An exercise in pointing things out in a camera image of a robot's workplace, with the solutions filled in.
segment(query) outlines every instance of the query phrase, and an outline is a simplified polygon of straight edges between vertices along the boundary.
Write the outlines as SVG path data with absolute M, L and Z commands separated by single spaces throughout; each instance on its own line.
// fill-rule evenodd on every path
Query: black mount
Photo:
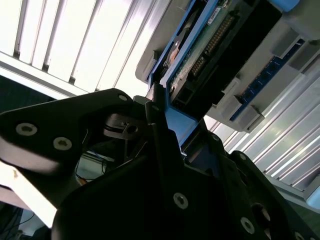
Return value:
M 185 164 L 164 89 L 156 84 L 148 96 L 109 89 L 0 115 L 1 161 L 41 191 L 59 183 L 46 193 L 75 178 L 84 151 L 118 150 L 114 139 L 130 145 L 113 152 L 123 156 L 117 168 L 55 200 L 52 239 L 318 239 L 247 156 L 226 153 L 206 129 L 188 151 L 205 150 L 212 167 Z

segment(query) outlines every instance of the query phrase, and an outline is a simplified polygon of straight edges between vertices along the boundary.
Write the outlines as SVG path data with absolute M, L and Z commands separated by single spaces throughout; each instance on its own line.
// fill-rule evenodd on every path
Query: blue component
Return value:
M 186 11 L 186 13 L 184 14 L 179 26 L 177 27 L 176 31 L 174 32 L 173 36 L 171 37 L 169 43 L 166 45 L 165 49 L 163 50 L 159 60 L 156 62 L 156 64 L 154 65 L 149 78 L 148 78 L 148 87 L 149 89 L 152 86 L 153 83 L 153 74 L 156 72 L 157 68 L 159 67 L 159 65 L 161 64 L 162 60 L 164 59 L 165 55 L 170 51 L 170 48 L 172 47 L 172 44 L 174 43 L 175 37 L 178 35 L 178 32 L 181 30 L 181 28 L 184 26 L 184 23 L 187 19 L 187 16 L 189 15 L 191 9 L 193 8 L 193 6 L 195 5 L 196 0 L 192 0 L 192 2 L 190 2 L 189 7 Z
M 201 15 L 199 16 L 193 29 L 191 30 L 189 36 L 185 40 L 181 50 L 179 51 L 178 55 L 176 56 L 174 63 L 167 70 L 167 72 L 165 73 L 165 75 L 163 76 L 163 78 L 160 81 L 160 83 L 166 88 L 166 90 L 165 90 L 166 91 L 166 110 L 165 110 L 166 121 L 167 121 L 168 127 L 175 132 L 180 146 L 185 142 L 185 140 L 189 137 L 189 135 L 196 128 L 196 126 L 198 125 L 198 122 L 196 119 L 186 115 L 185 113 L 183 113 L 183 112 L 179 111 L 178 109 L 174 108 L 173 106 L 171 106 L 170 95 L 169 95 L 169 90 L 170 90 L 169 84 L 170 84 L 171 79 L 175 75 L 176 71 L 178 70 L 180 64 L 182 63 L 182 61 L 186 57 L 188 51 L 190 50 L 193 43 L 197 39 L 198 35 L 202 31 L 203 27 L 208 22 L 208 19 L 210 18 L 212 12 L 214 11 L 217 3 L 218 3 L 218 0 L 209 0 L 207 2 Z M 187 19 L 187 16 L 188 16 L 189 12 L 191 11 L 194 4 L 195 4 L 195 0 L 193 0 L 190 3 L 190 6 L 189 6 L 187 12 L 185 13 L 179 27 L 177 28 L 176 32 L 172 36 L 169 44 L 165 47 L 165 50 L 161 54 L 158 62 L 153 67 L 153 69 L 148 77 L 149 88 L 153 84 L 153 74 L 156 72 L 157 68 L 161 64 L 166 53 L 168 51 L 170 51 L 170 48 L 174 42 L 176 35 L 180 31 L 180 29 L 183 27 L 184 22 Z
M 320 210 L 320 186 L 308 197 L 306 203 L 315 208 Z
M 234 121 L 242 111 L 249 105 L 249 103 L 260 93 L 260 91 L 270 82 L 270 80 L 280 71 L 280 69 L 288 62 L 288 60 L 298 51 L 304 44 L 303 39 L 298 42 L 289 50 L 289 52 L 281 59 L 274 56 L 261 73 L 253 80 L 244 93 L 238 98 L 242 104 L 241 107 L 232 115 L 230 121 Z
M 291 11 L 300 2 L 300 0 L 269 0 L 269 1 L 274 5 L 278 6 L 284 12 Z

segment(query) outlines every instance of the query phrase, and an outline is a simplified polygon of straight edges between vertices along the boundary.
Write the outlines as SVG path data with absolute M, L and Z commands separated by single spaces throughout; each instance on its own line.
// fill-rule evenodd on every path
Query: green circuit board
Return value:
M 201 54 L 210 46 L 211 40 L 213 39 L 215 34 L 217 34 L 217 30 L 219 30 L 219 27 L 223 24 L 228 13 L 230 12 L 230 8 L 233 6 L 233 4 L 230 3 L 231 1 L 228 2 L 229 3 L 226 7 L 217 6 L 214 9 L 207 24 L 195 40 L 193 46 L 189 50 L 185 59 L 178 68 L 175 76 L 170 82 L 170 92 L 173 92 L 180 79 L 185 78 L 190 71 L 196 70 L 197 65 L 201 63 Z

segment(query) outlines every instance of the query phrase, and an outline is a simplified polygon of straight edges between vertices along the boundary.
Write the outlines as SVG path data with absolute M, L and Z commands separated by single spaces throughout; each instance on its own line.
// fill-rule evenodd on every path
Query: circuit board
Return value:
M 228 13 L 234 7 L 235 2 L 237 1 L 233 0 L 232 3 L 230 0 L 224 1 L 223 4 L 218 5 L 214 9 L 201 34 L 196 39 L 175 76 L 172 78 L 170 82 L 170 93 L 175 90 L 179 81 L 186 78 L 190 72 L 195 76 L 201 69 L 204 64 L 201 57 L 202 53 L 212 51 L 215 48 L 215 44 L 219 41 L 219 36 L 222 35 L 223 30 L 226 29 L 224 25 L 231 23 L 232 19 L 228 19 Z

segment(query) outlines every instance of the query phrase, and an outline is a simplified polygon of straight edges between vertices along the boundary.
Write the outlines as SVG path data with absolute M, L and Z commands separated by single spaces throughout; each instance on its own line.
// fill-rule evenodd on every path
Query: black cable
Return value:
M 78 171 L 78 167 L 79 167 L 79 163 L 80 163 L 80 160 L 78 161 L 78 163 L 76 164 L 76 167 L 75 167 L 75 175 L 79 178 L 79 179 L 83 179 L 85 181 L 88 181 L 88 180 L 95 180 L 95 178 L 84 178 L 82 176 L 80 176 L 77 171 Z
M 7 229 L 7 230 L 5 230 L 2 234 L 4 234 L 4 233 L 7 232 L 7 231 L 9 231 L 9 232 L 8 232 L 7 235 L 5 236 L 5 239 L 4 239 L 4 240 L 7 240 L 7 237 L 8 237 L 8 235 L 9 235 L 9 233 L 10 233 L 10 231 L 11 231 L 12 229 L 14 229 L 15 227 L 20 226 L 21 224 L 25 224 L 26 222 L 30 221 L 34 216 L 35 216 L 35 213 L 33 213 L 33 215 L 32 215 L 28 220 L 25 220 L 25 221 L 23 221 L 23 222 L 21 222 L 21 223 L 19 223 L 19 224 L 16 224 L 16 225 L 10 227 L 10 228 Z
M 90 151 L 93 152 L 96 155 L 96 157 L 101 160 L 101 162 L 102 162 L 101 163 L 101 174 L 104 175 L 106 173 L 108 161 L 106 159 L 100 157 L 94 150 L 91 149 Z

